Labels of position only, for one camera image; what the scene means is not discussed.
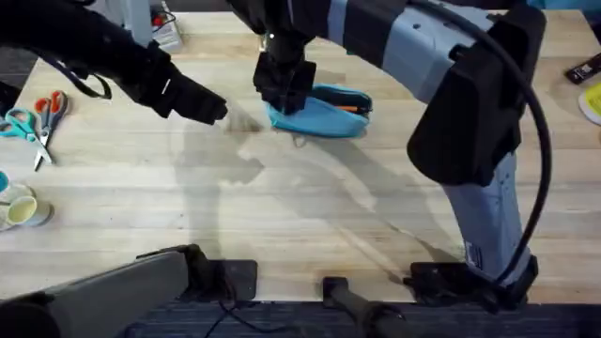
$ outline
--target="black cable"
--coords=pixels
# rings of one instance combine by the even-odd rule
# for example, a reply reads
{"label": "black cable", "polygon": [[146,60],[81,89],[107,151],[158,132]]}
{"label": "black cable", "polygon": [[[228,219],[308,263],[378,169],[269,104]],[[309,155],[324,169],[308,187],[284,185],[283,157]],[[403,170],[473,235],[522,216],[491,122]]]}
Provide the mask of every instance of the black cable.
{"label": "black cable", "polygon": [[219,324],[221,324],[229,315],[231,315],[232,311],[234,310],[236,310],[236,306],[234,306],[231,309],[225,309],[222,315],[219,318],[217,318],[213,325],[211,325],[210,329],[208,329],[207,333],[205,334],[205,338],[209,338],[209,336],[215,331],[215,329],[217,329]]}
{"label": "black cable", "polygon": [[[227,308],[225,307],[225,305],[223,305],[222,301],[219,302],[219,306],[222,308],[222,310],[224,312],[227,311]],[[276,327],[276,328],[259,328],[256,325],[253,325],[253,324],[249,323],[248,321],[244,320],[239,315],[234,314],[233,312],[230,312],[229,315],[232,318],[236,319],[236,321],[238,321],[240,324],[244,325],[245,327],[247,327],[253,331],[259,332],[259,333],[271,334],[271,333],[291,332],[291,331],[297,331],[297,332],[302,333],[301,327],[296,326],[296,325],[283,325],[281,327]]]}
{"label": "black cable", "polygon": [[536,228],[536,224],[540,219],[543,207],[545,206],[545,202],[547,200],[548,190],[551,181],[552,155],[551,140],[549,136],[547,121],[543,112],[543,107],[541,106],[541,103],[536,97],[536,94],[534,93],[531,84],[529,84],[529,82],[525,79],[522,70],[516,64],[516,61],[511,55],[507,53],[507,51],[505,51],[505,49],[502,46],[500,46],[500,44],[495,39],[489,36],[487,32],[482,30],[476,24],[465,19],[464,17],[445,8],[443,5],[435,4],[428,0],[409,0],[409,3],[417,8],[424,9],[425,11],[428,11],[442,18],[443,20],[456,25],[461,30],[471,35],[473,38],[482,41],[494,54],[496,54],[499,57],[499,59],[503,62],[505,67],[508,68],[509,71],[512,73],[512,75],[516,79],[517,85],[519,86],[524,95],[524,99],[531,108],[532,117],[534,119],[534,125],[536,126],[536,131],[540,142],[541,178],[539,182],[538,193],[536,194],[536,200],[534,201],[530,218],[528,219],[526,227],[524,228],[522,238],[517,244],[516,250],[514,251],[514,254],[505,270],[499,275],[499,277],[497,277],[492,282],[493,286],[500,286],[501,283],[516,269],[521,256],[524,254],[526,248],[528,247],[528,243],[532,237],[534,229]]}

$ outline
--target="blue pouch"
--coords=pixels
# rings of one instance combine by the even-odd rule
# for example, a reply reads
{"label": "blue pouch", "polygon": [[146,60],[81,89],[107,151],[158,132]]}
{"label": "blue pouch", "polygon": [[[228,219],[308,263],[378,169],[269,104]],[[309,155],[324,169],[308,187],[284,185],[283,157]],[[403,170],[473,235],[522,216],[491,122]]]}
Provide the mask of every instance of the blue pouch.
{"label": "blue pouch", "polygon": [[[273,127],[324,137],[360,136],[372,111],[372,100],[366,94],[331,84],[315,84],[304,109],[293,115],[284,115],[269,103],[266,105]],[[339,106],[355,107],[357,112]]]}

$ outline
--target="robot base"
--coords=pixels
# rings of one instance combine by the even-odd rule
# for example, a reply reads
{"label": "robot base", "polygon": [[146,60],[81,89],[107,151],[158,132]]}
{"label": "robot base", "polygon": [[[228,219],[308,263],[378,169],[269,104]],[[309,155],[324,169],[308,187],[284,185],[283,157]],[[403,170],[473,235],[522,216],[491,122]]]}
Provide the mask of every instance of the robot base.
{"label": "robot base", "polygon": [[531,256],[522,276],[507,286],[491,287],[490,281],[471,272],[465,263],[413,263],[410,269],[411,277],[403,283],[413,290],[419,304],[477,303],[491,314],[526,304],[528,289],[538,275],[535,256]]}

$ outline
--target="yellow object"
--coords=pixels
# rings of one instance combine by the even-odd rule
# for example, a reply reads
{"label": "yellow object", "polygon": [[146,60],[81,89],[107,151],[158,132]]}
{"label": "yellow object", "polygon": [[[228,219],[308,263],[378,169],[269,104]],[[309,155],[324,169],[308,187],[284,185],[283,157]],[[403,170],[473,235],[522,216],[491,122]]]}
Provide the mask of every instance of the yellow object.
{"label": "yellow object", "polygon": [[33,216],[37,207],[38,205],[34,199],[28,199],[21,203],[14,204],[8,211],[8,219],[15,224],[24,223]]}
{"label": "yellow object", "polygon": [[601,84],[587,89],[580,98],[580,110],[593,123],[601,125]]}

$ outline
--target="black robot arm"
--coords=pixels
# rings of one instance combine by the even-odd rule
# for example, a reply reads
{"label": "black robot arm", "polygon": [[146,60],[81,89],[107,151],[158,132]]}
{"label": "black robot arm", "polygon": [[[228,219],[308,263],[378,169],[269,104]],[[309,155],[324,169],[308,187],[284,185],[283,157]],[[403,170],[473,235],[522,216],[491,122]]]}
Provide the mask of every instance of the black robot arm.
{"label": "black robot arm", "polygon": [[[82,78],[88,74],[111,78],[132,100],[165,118],[175,110],[213,124],[227,113],[225,100],[181,74],[156,42],[141,46],[128,31],[81,5],[65,0],[0,0],[0,13],[8,13],[0,22],[0,45],[32,51],[59,68],[55,60],[60,60],[71,80],[75,78],[71,71]],[[85,93],[95,96],[93,91]]]}

